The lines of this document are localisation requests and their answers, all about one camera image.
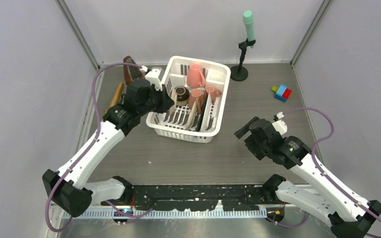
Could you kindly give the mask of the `black patterned ceramic bowl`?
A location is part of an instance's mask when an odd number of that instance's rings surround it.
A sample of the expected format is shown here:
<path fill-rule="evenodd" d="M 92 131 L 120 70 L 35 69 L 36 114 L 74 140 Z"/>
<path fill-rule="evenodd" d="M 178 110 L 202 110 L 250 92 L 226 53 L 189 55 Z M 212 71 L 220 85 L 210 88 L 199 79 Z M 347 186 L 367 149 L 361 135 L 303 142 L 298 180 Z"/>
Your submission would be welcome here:
<path fill-rule="evenodd" d="M 174 99 L 176 95 L 175 104 L 176 106 L 185 106 L 189 103 L 190 92 L 184 86 L 178 86 L 172 89 L 171 98 Z"/>

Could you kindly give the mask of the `red and cream saucer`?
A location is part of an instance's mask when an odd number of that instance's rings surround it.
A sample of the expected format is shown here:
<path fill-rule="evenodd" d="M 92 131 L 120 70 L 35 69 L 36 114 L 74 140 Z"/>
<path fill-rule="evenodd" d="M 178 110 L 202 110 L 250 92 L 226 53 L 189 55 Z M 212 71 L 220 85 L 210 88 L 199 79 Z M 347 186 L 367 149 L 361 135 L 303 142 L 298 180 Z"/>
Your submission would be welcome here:
<path fill-rule="evenodd" d="M 187 121 L 185 130 L 189 130 L 190 127 L 193 125 L 194 117 L 197 113 L 197 106 L 198 106 L 198 102 L 194 101 L 194 103 L 192 105 L 191 112 L 190 112 L 189 117 L 188 117 L 188 121 Z"/>

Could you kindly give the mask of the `white round plate with lettering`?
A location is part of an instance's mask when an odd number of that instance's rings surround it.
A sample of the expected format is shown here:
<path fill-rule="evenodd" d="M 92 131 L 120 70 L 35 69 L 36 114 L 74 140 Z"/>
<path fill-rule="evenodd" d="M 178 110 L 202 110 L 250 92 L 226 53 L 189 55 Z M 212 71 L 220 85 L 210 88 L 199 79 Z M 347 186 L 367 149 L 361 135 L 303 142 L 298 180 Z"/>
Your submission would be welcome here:
<path fill-rule="evenodd" d="M 212 132 L 215 129 L 215 106 L 208 95 L 200 132 Z"/>

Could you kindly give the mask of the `white plastic dish rack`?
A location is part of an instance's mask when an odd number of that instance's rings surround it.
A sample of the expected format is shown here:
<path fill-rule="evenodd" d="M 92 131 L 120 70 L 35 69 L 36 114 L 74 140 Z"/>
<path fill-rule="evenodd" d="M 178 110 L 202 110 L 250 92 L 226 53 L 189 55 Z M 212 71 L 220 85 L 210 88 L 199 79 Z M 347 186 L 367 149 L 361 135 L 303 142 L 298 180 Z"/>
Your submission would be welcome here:
<path fill-rule="evenodd" d="M 174 105 L 166 113 L 149 113 L 147 126 L 161 136 L 210 142 L 220 130 L 230 76 L 223 64 L 171 57 L 161 83 Z"/>

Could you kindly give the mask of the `large pink mug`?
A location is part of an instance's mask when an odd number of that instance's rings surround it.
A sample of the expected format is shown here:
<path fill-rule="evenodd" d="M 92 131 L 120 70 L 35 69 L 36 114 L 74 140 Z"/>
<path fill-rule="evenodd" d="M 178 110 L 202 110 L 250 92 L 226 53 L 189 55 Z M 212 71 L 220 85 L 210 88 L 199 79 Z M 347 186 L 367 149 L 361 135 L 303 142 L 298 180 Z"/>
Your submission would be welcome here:
<path fill-rule="evenodd" d="M 199 88 L 206 86 L 206 79 L 202 72 L 202 66 L 193 63 L 188 68 L 187 85 L 190 88 Z"/>

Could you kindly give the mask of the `small pink cup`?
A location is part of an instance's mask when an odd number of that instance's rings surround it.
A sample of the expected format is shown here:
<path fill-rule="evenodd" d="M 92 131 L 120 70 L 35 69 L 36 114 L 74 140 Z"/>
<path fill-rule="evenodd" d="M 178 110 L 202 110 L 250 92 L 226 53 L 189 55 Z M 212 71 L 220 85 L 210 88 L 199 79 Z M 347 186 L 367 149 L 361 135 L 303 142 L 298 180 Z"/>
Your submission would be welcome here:
<path fill-rule="evenodd" d="M 214 86 L 206 86 L 205 90 L 206 90 L 207 94 L 210 95 L 212 104 L 215 104 L 216 98 L 220 97 L 222 95 L 222 91 L 215 88 Z"/>

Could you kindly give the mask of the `red small plate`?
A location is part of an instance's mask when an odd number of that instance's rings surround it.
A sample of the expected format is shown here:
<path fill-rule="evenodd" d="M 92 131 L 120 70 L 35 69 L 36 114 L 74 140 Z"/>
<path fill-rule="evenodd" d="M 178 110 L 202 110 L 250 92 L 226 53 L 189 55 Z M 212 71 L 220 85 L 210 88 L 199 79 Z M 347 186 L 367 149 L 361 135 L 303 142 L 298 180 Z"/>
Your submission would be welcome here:
<path fill-rule="evenodd" d="M 176 90 L 173 89 L 171 93 L 171 99 L 173 100 L 173 105 L 169 109 L 169 115 L 172 115 L 175 112 L 176 104 L 177 104 L 177 93 Z"/>

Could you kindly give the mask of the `teal square plate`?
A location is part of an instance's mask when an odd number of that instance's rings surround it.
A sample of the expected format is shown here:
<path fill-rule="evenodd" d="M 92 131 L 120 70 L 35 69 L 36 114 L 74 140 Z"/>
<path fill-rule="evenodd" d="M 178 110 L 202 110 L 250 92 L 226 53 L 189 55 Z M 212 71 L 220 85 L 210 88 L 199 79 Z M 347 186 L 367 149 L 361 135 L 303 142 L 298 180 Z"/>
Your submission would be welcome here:
<path fill-rule="evenodd" d="M 204 103 L 202 105 L 201 114 L 198 117 L 197 126 L 196 126 L 196 129 L 195 129 L 196 132 L 200 132 L 200 130 L 201 130 L 202 122 L 203 122 L 203 117 L 204 117 L 204 113 L 205 113 L 205 108 L 206 108 L 207 102 L 208 102 L 208 97 L 205 98 L 205 101 L 204 101 Z"/>

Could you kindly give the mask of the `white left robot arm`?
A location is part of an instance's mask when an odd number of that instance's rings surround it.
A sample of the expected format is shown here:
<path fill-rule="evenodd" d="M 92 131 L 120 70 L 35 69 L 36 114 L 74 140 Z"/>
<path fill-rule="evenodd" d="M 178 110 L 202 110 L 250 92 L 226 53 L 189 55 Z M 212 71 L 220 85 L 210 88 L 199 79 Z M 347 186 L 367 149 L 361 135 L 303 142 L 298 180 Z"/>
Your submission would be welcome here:
<path fill-rule="evenodd" d="M 166 113 L 174 104 L 164 84 L 156 86 L 146 79 L 134 80 L 122 99 L 107 110 L 94 135 L 67 163 L 57 171 L 46 170 L 42 176 L 47 195 L 74 218 L 94 203 L 131 202 L 128 182 L 119 176 L 93 183 L 88 179 L 108 152 L 140 124 L 142 116 Z"/>

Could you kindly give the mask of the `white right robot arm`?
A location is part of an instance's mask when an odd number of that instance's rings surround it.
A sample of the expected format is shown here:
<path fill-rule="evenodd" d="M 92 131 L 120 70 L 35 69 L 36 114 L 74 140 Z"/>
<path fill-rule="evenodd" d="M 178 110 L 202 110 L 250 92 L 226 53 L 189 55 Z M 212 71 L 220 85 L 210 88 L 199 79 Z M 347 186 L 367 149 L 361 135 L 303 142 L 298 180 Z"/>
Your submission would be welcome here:
<path fill-rule="evenodd" d="M 280 200 L 298 206 L 324 222 L 338 238 L 365 237 L 381 214 L 381 203 L 355 193 L 323 164 L 314 162 L 309 146 L 295 136 L 285 137 L 286 132 L 287 125 L 281 119 L 270 122 L 254 117 L 234 135 L 241 138 L 249 133 L 245 146 L 257 159 L 270 158 L 304 179 L 319 194 L 273 174 L 262 186 L 264 199 L 272 204 Z"/>

